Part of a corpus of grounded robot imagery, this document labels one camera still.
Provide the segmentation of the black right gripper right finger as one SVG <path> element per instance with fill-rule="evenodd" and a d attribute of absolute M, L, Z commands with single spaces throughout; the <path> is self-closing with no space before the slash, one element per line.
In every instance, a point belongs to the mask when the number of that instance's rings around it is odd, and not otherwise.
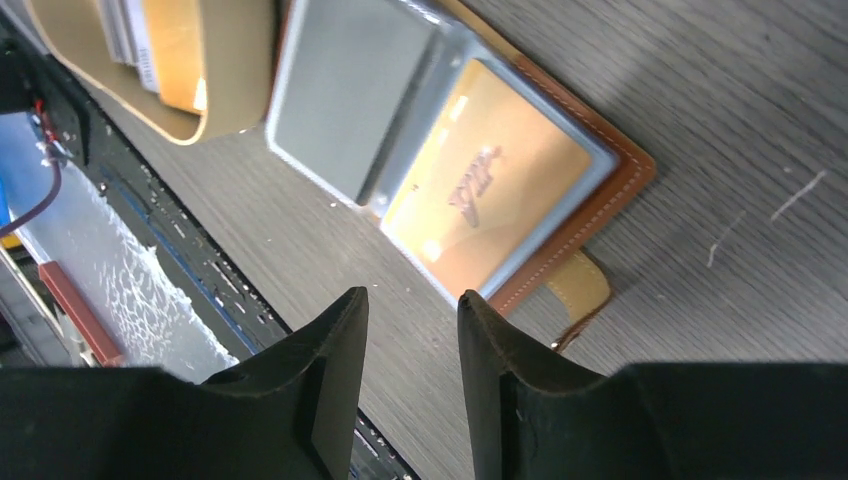
<path fill-rule="evenodd" d="M 847 368 L 636 363 L 610 376 L 506 321 L 474 291 L 458 342 L 479 479 L 843 479 Z"/>

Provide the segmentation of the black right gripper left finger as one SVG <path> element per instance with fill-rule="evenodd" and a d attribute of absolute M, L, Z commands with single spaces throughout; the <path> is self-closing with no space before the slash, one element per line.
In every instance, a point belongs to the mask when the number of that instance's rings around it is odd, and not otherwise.
<path fill-rule="evenodd" d="M 5 479 L 344 479 L 368 293 L 201 384 L 158 368 L 5 368 Z"/>

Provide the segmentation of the brown leather card holder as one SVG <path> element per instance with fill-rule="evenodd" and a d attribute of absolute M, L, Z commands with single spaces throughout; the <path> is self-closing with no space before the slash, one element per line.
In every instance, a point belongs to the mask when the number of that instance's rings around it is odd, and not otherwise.
<path fill-rule="evenodd" d="M 654 159 L 459 1 L 292 1 L 270 149 L 372 219 L 448 301 L 540 286 L 564 350 L 611 287 L 583 245 Z"/>

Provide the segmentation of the beige oval card tray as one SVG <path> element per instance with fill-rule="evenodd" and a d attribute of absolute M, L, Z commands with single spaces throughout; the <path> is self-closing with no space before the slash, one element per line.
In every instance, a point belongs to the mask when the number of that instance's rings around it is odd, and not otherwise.
<path fill-rule="evenodd" d="M 29 1 L 53 56 L 180 146 L 266 114 L 276 1 Z"/>

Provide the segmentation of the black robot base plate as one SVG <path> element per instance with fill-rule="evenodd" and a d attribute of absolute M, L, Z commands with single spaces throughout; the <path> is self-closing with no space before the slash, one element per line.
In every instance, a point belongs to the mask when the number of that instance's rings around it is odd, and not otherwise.
<path fill-rule="evenodd" d="M 193 384 L 299 329 L 287 326 L 89 92 L 1 18 L 1 180 L 17 235 L 94 363 Z M 344 479 L 414 472 L 357 408 Z"/>

